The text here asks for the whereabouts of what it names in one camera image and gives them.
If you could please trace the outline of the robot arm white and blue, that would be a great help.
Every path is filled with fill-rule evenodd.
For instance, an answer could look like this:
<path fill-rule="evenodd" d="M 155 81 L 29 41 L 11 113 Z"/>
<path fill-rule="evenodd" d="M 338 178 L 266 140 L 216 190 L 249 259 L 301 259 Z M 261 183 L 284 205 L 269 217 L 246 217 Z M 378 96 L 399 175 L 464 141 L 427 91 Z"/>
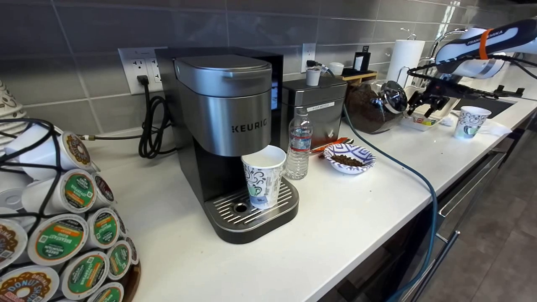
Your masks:
<path fill-rule="evenodd" d="M 430 64 L 412 68 L 409 76 L 424 79 L 422 93 L 414 93 L 407 103 L 412 114 L 427 104 L 429 118 L 434 111 L 454 99 L 483 98 L 494 99 L 493 93 L 476 91 L 459 84 L 461 78 L 491 79 L 504 62 L 524 68 L 524 61 L 514 59 L 513 52 L 533 54 L 537 46 L 537 21 L 524 19 L 496 29 L 469 29 L 457 37 L 442 42 Z"/>

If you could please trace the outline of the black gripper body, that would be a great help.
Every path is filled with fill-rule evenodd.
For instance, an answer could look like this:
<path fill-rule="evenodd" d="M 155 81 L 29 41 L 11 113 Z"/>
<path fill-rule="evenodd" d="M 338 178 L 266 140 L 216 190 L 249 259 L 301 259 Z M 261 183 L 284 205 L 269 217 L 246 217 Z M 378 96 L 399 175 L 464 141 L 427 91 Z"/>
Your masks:
<path fill-rule="evenodd" d="M 466 98 L 474 94 L 474 89 L 471 88 L 422 74 L 424 68 L 412 68 L 407 71 L 407 76 L 425 81 L 425 88 L 422 91 L 414 91 L 410 94 L 407 101 L 407 108 L 409 108 L 409 103 L 415 103 L 415 101 L 417 103 L 420 101 L 422 106 L 439 101 L 444 106 L 449 98 Z"/>

